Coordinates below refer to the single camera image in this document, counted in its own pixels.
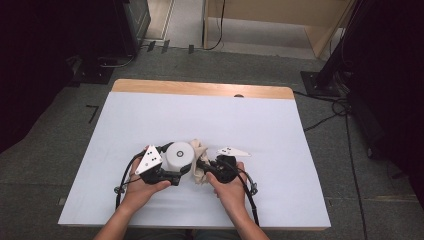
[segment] white spool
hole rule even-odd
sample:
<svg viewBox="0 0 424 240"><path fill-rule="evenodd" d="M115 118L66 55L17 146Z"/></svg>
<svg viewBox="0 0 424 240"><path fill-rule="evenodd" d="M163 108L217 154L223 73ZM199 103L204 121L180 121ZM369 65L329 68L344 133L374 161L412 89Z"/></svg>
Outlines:
<svg viewBox="0 0 424 240"><path fill-rule="evenodd" d="M175 142L166 150L169 171L179 172L194 160L194 149L186 142Z"/></svg>

